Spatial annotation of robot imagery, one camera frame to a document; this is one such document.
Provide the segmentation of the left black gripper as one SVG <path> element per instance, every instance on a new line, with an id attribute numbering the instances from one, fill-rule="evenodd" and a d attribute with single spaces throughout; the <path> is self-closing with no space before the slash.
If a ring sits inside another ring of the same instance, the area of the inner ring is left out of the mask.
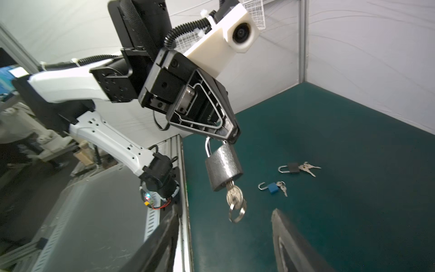
<path id="1" fill-rule="evenodd" d="M 187 132 L 230 144 L 241 134 L 225 87 L 175 50 L 160 50 L 138 101 Z"/>

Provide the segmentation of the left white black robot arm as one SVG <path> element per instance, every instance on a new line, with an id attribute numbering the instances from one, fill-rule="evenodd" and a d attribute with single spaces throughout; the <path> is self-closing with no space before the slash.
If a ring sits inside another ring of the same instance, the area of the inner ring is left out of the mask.
<path id="1" fill-rule="evenodd" d="M 96 101 L 129 103 L 166 116 L 168 126 L 226 143 L 240 127 L 218 81 L 224 50 L 246 50 L 255 25 L 239 1 L 221 1 L 207 17 L 172 27 L 165 1 L 110 1 L 121 54 L 40 66 L 13 80 L 45 126 L 102 148 L 139 178 L 139 191 L 170 203 L 178 193 L 174 159 L 143 148 L 109 125 Z"/>

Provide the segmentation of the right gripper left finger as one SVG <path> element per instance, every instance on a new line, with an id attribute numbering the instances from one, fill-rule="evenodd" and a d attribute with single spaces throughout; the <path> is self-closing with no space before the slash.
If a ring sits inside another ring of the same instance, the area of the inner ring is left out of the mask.
<path id="1" fill-rule="evenodd" d="M 172 272 L 179 237 L 179 209 L 173 206 L 157 229 L 120 269 L 122 272 Z"/>

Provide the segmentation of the dark padlock with keys top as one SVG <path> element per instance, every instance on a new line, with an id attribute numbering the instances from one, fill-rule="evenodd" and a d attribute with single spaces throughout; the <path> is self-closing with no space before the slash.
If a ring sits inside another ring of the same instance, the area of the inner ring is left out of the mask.
<path id="1" fill-rule="evenodd" d="M 286 165 L 281 165 L 280 167 L 278 167 L 278 172 L 280 172 L 280 173 L 291 173 L 291 174 L 297 174 L 297 173 L 300 173 L 300 172 L 305 172 L 305 173 L 310 174 L 313 177 L 316 177 L 316 175 L 311 171 L 311 169 L 318 169 L 318 170 L 320 170 L 321 167 L 311 165 L 308 162 L 304 162 L 303 164 L 288 163 Z"/>

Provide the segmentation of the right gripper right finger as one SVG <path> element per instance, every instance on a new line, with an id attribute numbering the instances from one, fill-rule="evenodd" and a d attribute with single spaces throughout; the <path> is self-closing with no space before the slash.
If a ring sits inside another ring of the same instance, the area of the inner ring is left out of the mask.
<path id="1" fill-rule="evenodd" d="M 273 211 L 271 222 L 274 253 L 279 272 L 334 271 L 281 210 Z"/>

